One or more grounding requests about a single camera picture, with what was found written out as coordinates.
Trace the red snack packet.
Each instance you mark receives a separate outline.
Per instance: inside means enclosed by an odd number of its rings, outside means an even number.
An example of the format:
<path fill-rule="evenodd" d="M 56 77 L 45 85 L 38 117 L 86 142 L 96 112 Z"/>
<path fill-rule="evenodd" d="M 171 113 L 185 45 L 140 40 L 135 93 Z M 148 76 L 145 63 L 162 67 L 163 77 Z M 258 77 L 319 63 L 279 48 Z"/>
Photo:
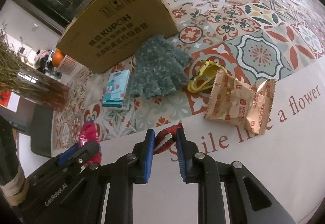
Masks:
<path fill-rule="evenodd" d="M 80 134 L 79 134 L 79 139 L 78 139 L 78 146 L 81 148 L 84 146 L 87 142 L 89 141 L 96 141 L 99 145 L 99 151 L 98 153 L 91 158 L 88 162 L 85 163 L 85 167 L 88 167 L 89 164 L 91 163 L 99 163 L 101 164 L 102 160 L 102 152 L 101 152 L 101 147 L 99 144 L 99 135 L 97 131 L 97 127 L 93 121 L 85 121 L 83 124 L 83 127 L 81 128 Z"/>

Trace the dried flower bouquet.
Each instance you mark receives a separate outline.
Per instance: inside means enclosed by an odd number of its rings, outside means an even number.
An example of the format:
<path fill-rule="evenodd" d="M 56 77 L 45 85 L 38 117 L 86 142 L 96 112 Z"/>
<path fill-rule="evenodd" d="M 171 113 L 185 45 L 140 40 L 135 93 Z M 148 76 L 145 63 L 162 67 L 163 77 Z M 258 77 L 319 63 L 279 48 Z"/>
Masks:
<path fill-rule="evenodd" d="M 14 47 L 9 43 L 6 33 L 6 26 L 1 28 L 1 92 L 12 91 L 15 88 L 14 78 L 18 71 L 26 69 L 28 66 L 14 51 Z"/>

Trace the white basket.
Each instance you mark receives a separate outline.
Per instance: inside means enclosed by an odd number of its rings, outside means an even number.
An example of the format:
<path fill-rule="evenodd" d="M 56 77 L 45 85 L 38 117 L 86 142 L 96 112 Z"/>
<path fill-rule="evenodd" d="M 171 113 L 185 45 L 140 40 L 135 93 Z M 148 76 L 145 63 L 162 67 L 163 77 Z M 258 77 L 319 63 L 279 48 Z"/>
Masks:
<path fill-rule="evenodd" d="M 56 71 L 68 75 L 72 72 L 72 70 L 74 70 L 77 64 L 78 62 L 76 60 L 68 55 L 65 55 L 60 65 L 56 68 Z"/>

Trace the glass vase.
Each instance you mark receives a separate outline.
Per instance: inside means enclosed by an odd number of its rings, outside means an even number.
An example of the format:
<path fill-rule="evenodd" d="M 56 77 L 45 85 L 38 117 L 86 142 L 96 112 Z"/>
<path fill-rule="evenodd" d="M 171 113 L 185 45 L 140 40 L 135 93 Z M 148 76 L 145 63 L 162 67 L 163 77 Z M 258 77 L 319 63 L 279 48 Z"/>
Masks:
<path fill-rule="evenodd" d="M 68 86 L 31 67 L 19 70 L 14 82 L 20 96 L 54 111 L 62 112 L 68 102 Z"/>

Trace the patterned tablecloth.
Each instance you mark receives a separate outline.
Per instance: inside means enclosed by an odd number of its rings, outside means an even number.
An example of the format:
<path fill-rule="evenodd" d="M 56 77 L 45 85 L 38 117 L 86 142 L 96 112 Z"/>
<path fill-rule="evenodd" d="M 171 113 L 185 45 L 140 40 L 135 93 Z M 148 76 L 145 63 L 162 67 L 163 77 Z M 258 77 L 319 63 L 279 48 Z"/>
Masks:
<path fill-rule="evenodd" d="M 85 121 L 114 162 L 147 129 L 181 123 L 189 141 L 216 161 L 240 161 L 296 223 L 324 200 L 324 6 L 318 0 L 166 0 L 180 26 L 173 45 L 192 55 L 192 76 L 211 60 L 224 66 L 211 90 L 136 98 L 128 111 L 101 106 L 109 75 L 135 69 L 118 58 L 102 74 L 71 74 L 69 101 L 52 124 L 52 153 L 72 146 Z"/>

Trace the teal fuzzy glove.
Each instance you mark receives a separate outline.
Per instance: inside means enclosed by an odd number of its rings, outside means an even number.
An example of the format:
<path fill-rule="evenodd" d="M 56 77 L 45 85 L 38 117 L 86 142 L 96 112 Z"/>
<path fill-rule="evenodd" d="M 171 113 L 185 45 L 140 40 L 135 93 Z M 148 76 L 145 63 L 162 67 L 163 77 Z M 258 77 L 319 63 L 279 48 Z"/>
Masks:
<path fill-rule="evenodd" d="M 135 70 L 130 96 L 147 99 L 165 97 L 188 84 L 185 68 L 192 56 L 162 35 L 156 35 L 142 43 L 135 53 Z"/>

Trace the red snack wrapper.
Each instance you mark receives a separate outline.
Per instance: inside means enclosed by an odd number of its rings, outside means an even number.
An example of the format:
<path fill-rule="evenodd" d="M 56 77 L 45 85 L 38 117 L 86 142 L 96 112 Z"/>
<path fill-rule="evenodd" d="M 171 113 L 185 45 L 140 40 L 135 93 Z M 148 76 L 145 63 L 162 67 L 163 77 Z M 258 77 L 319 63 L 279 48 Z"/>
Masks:
<path fill-rule="evenodd" d="M 176 141 L 176 131 L 183 128 L 182 123 L 165 128 L 158 132 L 154 139 L 154 155 L 163 153 Z"/>

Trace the orange fruit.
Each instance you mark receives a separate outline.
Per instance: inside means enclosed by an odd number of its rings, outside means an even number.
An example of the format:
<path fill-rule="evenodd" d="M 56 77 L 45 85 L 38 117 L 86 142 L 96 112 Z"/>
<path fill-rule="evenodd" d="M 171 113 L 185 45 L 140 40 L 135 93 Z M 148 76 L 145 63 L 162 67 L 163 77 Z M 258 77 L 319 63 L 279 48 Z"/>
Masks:
<path fill-rule="evenodd" d="M 59 67 L 61 62 L 63 61 L 65 55 L 61 52 L 56 51 L 52 57 L 52 64 L 54 67 Z"/>

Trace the teal tissue packet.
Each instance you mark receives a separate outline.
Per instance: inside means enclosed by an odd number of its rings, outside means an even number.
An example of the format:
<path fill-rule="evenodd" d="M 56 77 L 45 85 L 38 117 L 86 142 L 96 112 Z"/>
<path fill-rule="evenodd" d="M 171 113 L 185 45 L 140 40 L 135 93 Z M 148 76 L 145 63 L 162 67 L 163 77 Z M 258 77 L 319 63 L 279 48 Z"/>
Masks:
<path fill-rule="evenodd" d="M 130 83 L 130 70 L 111 73 L 102 99 L 102 106 L 111 110 L 129 110 L 131 104 L 129 98 Z"/>

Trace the crinkled biscuit packet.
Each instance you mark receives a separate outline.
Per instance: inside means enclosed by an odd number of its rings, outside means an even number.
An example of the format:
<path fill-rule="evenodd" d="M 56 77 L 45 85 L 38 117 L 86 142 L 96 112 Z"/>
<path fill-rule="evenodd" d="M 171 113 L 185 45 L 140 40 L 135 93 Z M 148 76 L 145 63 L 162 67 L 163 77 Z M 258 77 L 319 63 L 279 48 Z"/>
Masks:
<path fill-rule="evenodd" d="M 249 85 L 220 70 L 214 80 L 204 118 L 263 135 L 271 114 L 274 79 Z"/>

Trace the brown cardboard box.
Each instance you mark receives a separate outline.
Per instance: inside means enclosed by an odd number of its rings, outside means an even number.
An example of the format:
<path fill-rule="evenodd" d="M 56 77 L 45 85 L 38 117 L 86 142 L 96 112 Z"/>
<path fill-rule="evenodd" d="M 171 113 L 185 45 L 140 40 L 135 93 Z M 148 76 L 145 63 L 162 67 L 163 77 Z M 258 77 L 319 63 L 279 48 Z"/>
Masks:
<path fill-rule="evenodd" d="M 92 0 L 71 21 L 57 48 L 101 74 L 155 35 L 178 33 L 165 0 Z"/>

